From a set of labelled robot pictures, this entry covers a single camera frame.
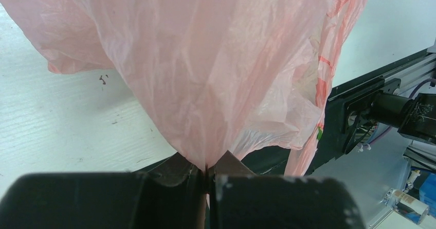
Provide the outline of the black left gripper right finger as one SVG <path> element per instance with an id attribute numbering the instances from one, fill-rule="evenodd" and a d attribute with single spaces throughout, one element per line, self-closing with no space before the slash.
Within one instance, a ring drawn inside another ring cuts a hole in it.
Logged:
<path id="1" fill-rule="evenodd" d="M 212 228 L 365 228 L 344 183 L 257 175 L 230 152 L 208 168 Z"/>

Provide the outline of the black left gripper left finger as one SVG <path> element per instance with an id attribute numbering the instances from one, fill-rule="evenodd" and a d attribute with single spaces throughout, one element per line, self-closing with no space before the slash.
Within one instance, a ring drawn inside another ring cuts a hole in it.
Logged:
<path id="1" fill-rule="evenodd" d="M 202 228 L 204 181 L 179 154 L 149 171 L 26 174 L 1 200 L 1 228 Z"/>

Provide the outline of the pink plastic bag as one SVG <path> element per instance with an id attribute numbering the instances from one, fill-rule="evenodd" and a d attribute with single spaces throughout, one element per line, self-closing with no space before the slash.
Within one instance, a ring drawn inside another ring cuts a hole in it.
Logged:
<path id="1" fill-rule="evenodd" d="M 134 89 L 168 84 L 178 71 L 195 85 L 198 72 L 217 68 L 239 79 L 263 66 L 265 78 L 301 54 L 327 52 L 336 67 L 366 2 L 1 0 L 51 72 L 115 69 L 137 99 Z"/>

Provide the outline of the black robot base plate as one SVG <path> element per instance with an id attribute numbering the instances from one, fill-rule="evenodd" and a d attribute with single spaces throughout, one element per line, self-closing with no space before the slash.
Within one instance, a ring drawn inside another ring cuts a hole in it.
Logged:
<path id="1" fill-rule="evenodd" d="M 392 94 L 406 82 L 378 78 L 328 101 L 340 76 L 332 52 L 301 54 L 262 78 L 264 70 L 251 66 L 227 79 L 222 68 L 209 69 L 197 73 L 199 85 L 178 71 L 168 84 L 134 93 L 170 146 L 202 172 L 230 152 L 257 174 L 304 175 L 345 154 L 352 103 L 377 91 Z"/>

